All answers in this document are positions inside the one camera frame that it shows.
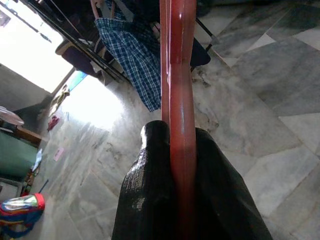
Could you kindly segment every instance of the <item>blue plaid shirt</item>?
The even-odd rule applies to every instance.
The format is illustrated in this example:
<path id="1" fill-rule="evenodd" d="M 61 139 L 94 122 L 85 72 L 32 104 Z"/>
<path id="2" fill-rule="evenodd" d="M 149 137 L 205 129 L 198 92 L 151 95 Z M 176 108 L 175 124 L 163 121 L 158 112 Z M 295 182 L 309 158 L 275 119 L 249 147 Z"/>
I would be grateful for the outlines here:
<path id="1" fill-rule="evenodd" d="M 160 45 L 150 25 L 139 17 L 123 20 L 99 18 L 95 24 L 112 56 L 121 64 L 142 102 L 150 112 L 161 107 Z"/>

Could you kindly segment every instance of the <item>red and blue bag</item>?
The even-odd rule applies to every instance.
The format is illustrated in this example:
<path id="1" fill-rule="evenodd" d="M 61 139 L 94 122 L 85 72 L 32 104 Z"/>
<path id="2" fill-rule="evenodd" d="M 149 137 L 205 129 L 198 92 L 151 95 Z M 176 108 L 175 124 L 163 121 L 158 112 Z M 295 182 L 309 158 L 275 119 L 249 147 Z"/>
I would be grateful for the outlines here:
<path id="1" fill-rule="evenodd" d="M 0 204 L 0 226 L 9 237 L 17 239 L 28 234 L 45 210 L 45 199 L 35 193 L 24 197 L 12 198 Z M 15 231 L 22 225 L 24 231 Z"/>

